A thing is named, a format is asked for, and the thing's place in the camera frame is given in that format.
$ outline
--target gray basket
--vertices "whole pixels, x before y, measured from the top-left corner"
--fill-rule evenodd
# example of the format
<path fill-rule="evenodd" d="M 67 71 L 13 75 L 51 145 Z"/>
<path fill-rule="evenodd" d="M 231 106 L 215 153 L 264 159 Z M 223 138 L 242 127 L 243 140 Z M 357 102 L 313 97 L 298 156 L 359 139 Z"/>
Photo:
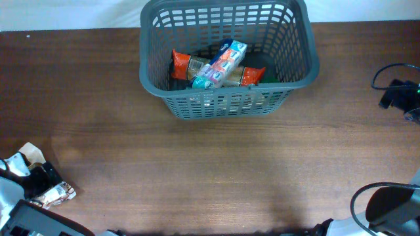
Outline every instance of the gray basket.
<path fill-rule="evenodd" d="M 151 0 L 140 23 L 140 81 L 182 119 L 271 113 L 319 73 L 303 0 Z M 245 61 L 250 60 L 245 66 L 267 65 L 266 76 L 279 83 L 171 90 L 172 49 L 211 58 L 224 38 L 247 43 Z"/>

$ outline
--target wooden table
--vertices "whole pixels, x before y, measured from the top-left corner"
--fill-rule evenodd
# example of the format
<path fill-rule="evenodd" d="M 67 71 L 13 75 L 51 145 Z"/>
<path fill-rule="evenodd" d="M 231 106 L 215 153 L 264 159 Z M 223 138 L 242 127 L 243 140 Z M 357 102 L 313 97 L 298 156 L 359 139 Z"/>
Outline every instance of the wooden table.
<path fill-rule="evenodd" d="M 77 190 L 51 210 L 94 232 L 229 233 L 347 218 L 408 182 L 420 127 L 369 86 L 420 65 L 420 22 L 313 24 L 317 80 L 264 117 L 181 121 L 138 79 L 139 29 L 0 33 L 0 154 L 25 142 Z M 410 70 L 382 77 L 419 81 Z M 362 211 L 369 194 L 362 195 Z"/>

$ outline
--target orange package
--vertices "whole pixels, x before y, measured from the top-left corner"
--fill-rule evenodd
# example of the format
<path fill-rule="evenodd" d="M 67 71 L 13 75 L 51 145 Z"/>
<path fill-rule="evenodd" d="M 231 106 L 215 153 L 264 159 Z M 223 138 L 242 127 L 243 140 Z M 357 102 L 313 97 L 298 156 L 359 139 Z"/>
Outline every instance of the orange package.
<path fill-rule="evenodd" d="M 191 80 L 198 71 L 207 63 L 208 59 L 190 56 L 172 50 L 173 55 L 173 70 L 171 76 L 174 79 Z M 243 66 L 238 66 L 223 83 L 224 87 L 246 87 L 248 85 L 257 85 L 263 78 L 265 68 L 253 69 Z"/>

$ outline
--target basket rim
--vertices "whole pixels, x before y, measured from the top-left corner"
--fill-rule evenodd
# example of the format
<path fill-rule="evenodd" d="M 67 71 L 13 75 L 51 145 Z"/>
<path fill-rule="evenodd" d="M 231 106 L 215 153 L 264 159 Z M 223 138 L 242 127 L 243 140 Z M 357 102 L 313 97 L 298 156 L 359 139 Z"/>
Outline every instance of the basket rim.
<path fill-rule="evenodd" d="M 214 88 L 208 90 L 200 90 L 200 89 L 186 89 L 186 90 L 174 90 L 174 91 L 166 91 L 156 88 L 149 80 L 148 74 L 148 66 L 147 63 L 147 54 L 148 51 L 148 43 L 141 43 L 146 42 L 147 38 L 149 37 L 149 31 L 151 22 L 150 22 L 150 12 L 151 9 L 166 3 L 166 2 L 173 2 L 173 0 L 151 0 L 147 2 L 147 4 L 142 9 L 140 13 L 140 68 L 139 68 L 139 77 L 140 82 L 142 83 L 143 87 L 151 94 L 161 98 L 168 98 L 168 97 L 180 97 L 180 96 L 188 96 L 188 95 L 211 95 L 211 94 L 237 94 L 237 93 L 244 93 L 244 92 L 266 92 L 266 91 L 279 91 L 279 90 L 293 90 L 293 89 L 300 89 L 303 87 L 308 86 L 311 84 L 315 78 L 317 78 L 320 72 L 320 61 L 316 52 L 315 46 L 315 39 L 314 34 L 312 32 L 312 27 L 310 25 L 309 17 L 308 17 L 308 10 L 306 4 L 303 0 L 293 0 L 295 1 L 299 9 L 301 11 L 301 15 L 303 17 L 303 26 L 306 33 L 306 40 L 308 42 L 308 49 L 309 49 L 309 56 L 312 62 L 312 67 L 309 73 L 301 80 L 296 82 L 286 82 L 286 83 L 267 83 L 267 84 L 259 84 L 258 86 L 248 86 L 248 87 L 230 87 L 230 88 Z M 183 2 L 197 2 L 197 0 L 182 0 Z M 242 3 L 244 4 L 244 0 L 229 0 L 230 3 Z M 248 3 L 255 2 L 255 0 L 248 0 Z M 215 2 L 210 2 L 208 5 L 216 5 Z"/>

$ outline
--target white background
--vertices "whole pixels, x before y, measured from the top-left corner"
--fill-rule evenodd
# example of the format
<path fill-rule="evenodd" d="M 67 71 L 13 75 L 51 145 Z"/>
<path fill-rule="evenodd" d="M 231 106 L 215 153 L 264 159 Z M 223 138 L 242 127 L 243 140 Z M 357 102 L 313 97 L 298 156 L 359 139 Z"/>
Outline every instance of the white background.
<path fill-rule="evenodd" d="M 140 27 L 147 1 L 0 0 L 0 30 Z M 306 0 L 306 5 L 311 22 L 420 20 L 420 0 Z"/>

